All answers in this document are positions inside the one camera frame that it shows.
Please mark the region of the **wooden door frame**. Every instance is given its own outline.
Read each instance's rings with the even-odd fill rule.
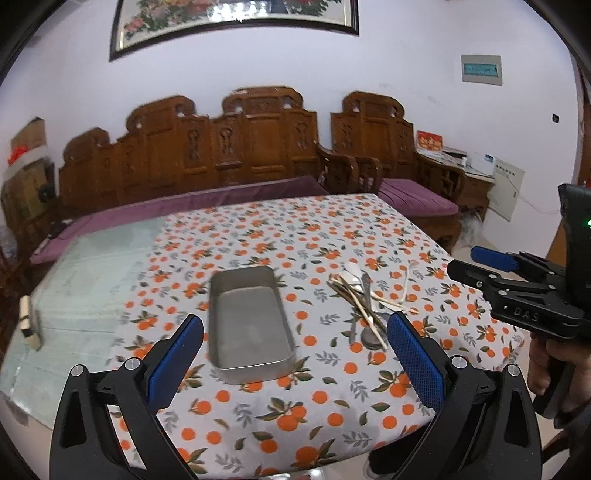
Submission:
[[[585,82],[585,78],[580,71],[579,75],[583,91],[583,138],[581,143],[581,161],[576,177],[578,185],[582,185],[586,181],[587,185],[591,187],[591,175],[589,174],[591,172],[591,92],[589,91],[589,84]],[[562,221],[558,226],[546,259],[558,265],[566,265],[566,236]]]

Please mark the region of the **silver bolt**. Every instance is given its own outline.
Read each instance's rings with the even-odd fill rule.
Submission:
[[[514,377],[518,377],[521,373],[521,370],[519,370],[519,367],[517,365],[509,365],[507,367],[507,371],[510,375],[513,375]]]
[[[139,361],[139,358],[135,358],[135,357],[134,358],[130,358],[129,360],[127,360],[125,362],[125,368],[127,370],[135,370],[136,368],[139,367],[139,364],[140,363],[141,362]]]
[[[70,371],[70,373],[74,377],[79,377],[79,376],[82,375],[82,372],[83,371],[84,371],[84,367],[82,365],[76,365],[74,368],[72,368],[72,370]]]
[[[452,365],[461,370],[462,368],[466,368],[468,366],[468,362],[466,362],[466,359],[462,356],[455,356],[452,358]]]

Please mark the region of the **floral painting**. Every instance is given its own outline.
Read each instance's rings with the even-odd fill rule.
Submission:
[[[357,35],[357,0],[119,0],[111,59],[180,35],[243,25],[293,25]]]

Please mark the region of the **wooden sofa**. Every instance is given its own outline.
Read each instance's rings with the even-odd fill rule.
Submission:
[[[294,89],[238,89],[222,108],[218,118],[200,116],[192,100],[173,96],[136,108],[117,142],[100,128],[71,140],[56,208],[10,225],[32,253],[49,220],[77,218],[31,261],[47,264],[78,236],[168,213],[358,189],[355,159],[318,145],[316,113]]]
[[[347,95],[343,111],[332,114],[332,137],[335,152],[358,159],[363,191],[376,193],[451,251],[460,234],[456,200],[466,174],[415,151],[413,125],[397,100]]]

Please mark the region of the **purple seat cushion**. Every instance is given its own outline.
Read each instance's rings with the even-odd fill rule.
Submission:
[[[162,197],[146,202],[123,205],[102,212],[80,217],[72,222],[57,238],[51,239],[39,247],[31,256],[34,265],[54,262],[70,243],[83,235],[113,228],[128,223],[141,222],[176,212],[200,210],[237,203],[261,202],[294,197],[327,195],[312,177],[253,183],[223,187],[214,190],[190,192],[171,197]]]
[[[457,205],[409,179],[384,179],[378,197],[407,218],[455,215]]]

